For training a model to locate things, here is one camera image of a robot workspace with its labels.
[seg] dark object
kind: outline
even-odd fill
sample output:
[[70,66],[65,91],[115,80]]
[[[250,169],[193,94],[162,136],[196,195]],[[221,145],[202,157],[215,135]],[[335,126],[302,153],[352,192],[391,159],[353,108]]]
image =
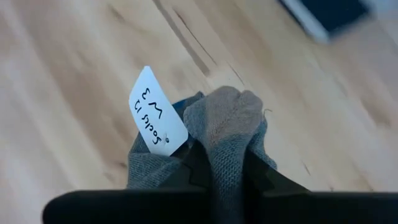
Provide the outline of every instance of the dark object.
[[331,38],[369,14],[359,0],[278,0],[304,31],[318,42]]
[[[77,191],[52,200],[43,212],[53,223],[213,223],[211,170],[195,142],[183,165],[158,189]],[[246,223],[394,223],[398,195],[316,193],[284,177],[252,152],[244,159]]]

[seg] paper label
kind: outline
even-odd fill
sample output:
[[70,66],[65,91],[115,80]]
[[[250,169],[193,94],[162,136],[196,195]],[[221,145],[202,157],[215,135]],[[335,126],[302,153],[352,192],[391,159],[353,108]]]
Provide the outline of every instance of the paper label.
[[170,156],[188,139],[187,128],[164,95],[150,66],[141,71],[130,93],[129,105],[151,153]]

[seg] wooden floor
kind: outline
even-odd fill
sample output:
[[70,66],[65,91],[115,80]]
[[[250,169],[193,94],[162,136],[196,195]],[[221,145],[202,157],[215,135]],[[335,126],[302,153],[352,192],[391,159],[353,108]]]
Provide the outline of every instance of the wooden floor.
[[1,223],[125,186],[144,65],[172,102],[255,92],[267,153],[311,190],[398,190],[397,11],[319,45],[275,0],[2,0]]

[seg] light wood surface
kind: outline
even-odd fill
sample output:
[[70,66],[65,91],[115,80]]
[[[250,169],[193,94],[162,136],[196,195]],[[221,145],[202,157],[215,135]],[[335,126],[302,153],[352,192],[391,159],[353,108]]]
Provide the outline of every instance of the light wood surface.
[[121,189],[150,65],[171,102],[222,85],[264,102],[266,151],[311,190],[398,190],[398,13],[331,45],[273,0],[3,0],[0,222],[74,189]]

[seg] fabric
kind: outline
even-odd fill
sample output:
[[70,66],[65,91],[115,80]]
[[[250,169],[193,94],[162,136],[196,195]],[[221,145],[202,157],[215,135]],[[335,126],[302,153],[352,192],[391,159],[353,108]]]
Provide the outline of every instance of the fabric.
[[[276,169],[264,152],[267,129],[262,101],[250,91],[221,87],[204,97],[198,93],[174,104],[190,134],[206,149],[213,175],[215,218],[218,223],[243,223],[243,160],[246,150]],[[150,154],[139,134],[129,153],[129,189],[159,186],[178,169],[180,160]]]

